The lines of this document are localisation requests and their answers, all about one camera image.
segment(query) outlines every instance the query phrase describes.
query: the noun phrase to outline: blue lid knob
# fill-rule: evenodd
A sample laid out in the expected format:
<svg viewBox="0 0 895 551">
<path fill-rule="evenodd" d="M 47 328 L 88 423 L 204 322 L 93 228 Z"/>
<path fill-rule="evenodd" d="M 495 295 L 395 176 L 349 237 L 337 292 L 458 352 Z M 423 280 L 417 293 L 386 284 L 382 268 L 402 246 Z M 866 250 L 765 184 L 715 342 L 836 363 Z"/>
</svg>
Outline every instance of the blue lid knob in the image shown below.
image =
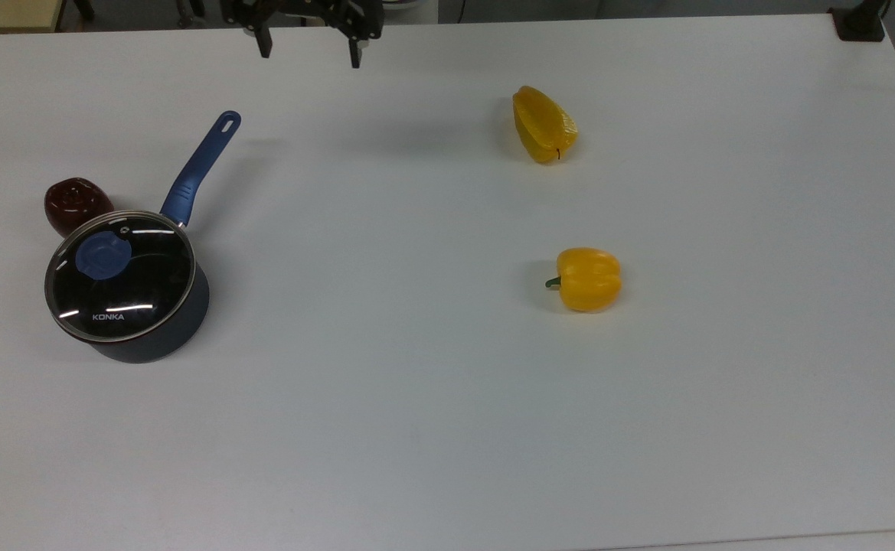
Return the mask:
<svg viewBox="0 0 895 551">
<path fill-rule="evenodd" d="M 98 282 L 111 279 L 131 262 L 131 243 L 113 231 L 100 231 L 87 237 L 77 248 L 77 269 Z"/>
</svg>

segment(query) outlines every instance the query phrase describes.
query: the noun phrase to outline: saucepan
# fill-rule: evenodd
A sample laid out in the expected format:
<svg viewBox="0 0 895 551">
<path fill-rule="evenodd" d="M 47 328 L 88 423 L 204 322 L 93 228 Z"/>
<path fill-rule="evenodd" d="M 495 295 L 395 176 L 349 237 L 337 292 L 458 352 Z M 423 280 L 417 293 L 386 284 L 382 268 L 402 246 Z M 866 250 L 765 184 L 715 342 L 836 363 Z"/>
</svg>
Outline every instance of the saucepan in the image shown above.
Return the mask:
<svg viewBox="0 0 895 551">
<path fill-rule="evenodd" d="M 59 245 L 45 272 L 45 302 L 66 334 L 129 363 L 167 356 L 195 334 L 209 308 L 209 281 L 185 226 L 198 185 L 238 126 L 238 112 L 219 116 L 160 214 L 114 210 Z"/>
</svg>

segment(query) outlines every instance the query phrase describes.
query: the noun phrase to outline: yellow bell pepper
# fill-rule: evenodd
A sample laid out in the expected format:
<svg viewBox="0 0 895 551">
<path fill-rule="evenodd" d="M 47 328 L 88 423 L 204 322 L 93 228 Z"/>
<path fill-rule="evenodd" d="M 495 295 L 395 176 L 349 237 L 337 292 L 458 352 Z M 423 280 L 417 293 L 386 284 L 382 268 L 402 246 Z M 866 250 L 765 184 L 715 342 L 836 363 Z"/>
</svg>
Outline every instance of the yellow bell pepper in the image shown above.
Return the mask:
<svg viewBox="0 0 895 551">
<path fill-rule="evenodd" d="M 531 86 L 511 97 L 518 139 L 536 163 L 562 159 L 577 140 L 577 123 L 558 103 Z"/>
<path fill-rule="evenodd" d="M 621 292 L 621 264 L 600 249 L 567 249 L 556 258 L 558 278 L 546 287 L 560 286 L 560 299 L 570 310 L 596 311 L 608 307 Z"/>
</svg>

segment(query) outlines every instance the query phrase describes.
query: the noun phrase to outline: blue handle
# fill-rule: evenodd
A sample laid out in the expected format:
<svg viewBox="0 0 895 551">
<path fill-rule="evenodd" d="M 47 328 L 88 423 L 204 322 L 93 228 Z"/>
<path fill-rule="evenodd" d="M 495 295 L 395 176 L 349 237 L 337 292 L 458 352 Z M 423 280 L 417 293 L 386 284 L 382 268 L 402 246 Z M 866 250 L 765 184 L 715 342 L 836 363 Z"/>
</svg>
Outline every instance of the blue handle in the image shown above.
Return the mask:
<svg viewBox="0 0 895 551">
<path fill-rule="evenodd" d="M 181 169 L 175 183 L 165 197 L 165 203 L 161 206 L 161 214 L 170 217 L 180 226 L 188 226 L 188 219 L 192 216 L 192 203 L 195 202 L 195 192 L 198 191 L 202 178 L 209 174 L 219 159 L 219 154 L 226 149 L 231 137 L 240 128 L 240 114 L 236 111 L 226 111 L 219 115 L 215 125 L 206 134 L 202 143 L 192 153 L 185 168 Z"/>
</svg>

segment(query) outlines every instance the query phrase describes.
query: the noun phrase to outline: dark red object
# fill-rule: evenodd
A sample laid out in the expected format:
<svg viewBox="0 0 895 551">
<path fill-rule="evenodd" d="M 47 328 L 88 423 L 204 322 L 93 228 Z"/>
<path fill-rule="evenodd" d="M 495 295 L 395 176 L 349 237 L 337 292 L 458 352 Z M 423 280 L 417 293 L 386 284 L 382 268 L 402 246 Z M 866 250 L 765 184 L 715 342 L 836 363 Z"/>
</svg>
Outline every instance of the dark red object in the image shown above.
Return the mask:
<svg viewBox="0 0 895 551">
<path fill-rule="evenodd" d="M 110 198 L 89 179 L 64 179 L 45 192 L 45 217 L 62 237 L 111 210 Z"/>
</svg>

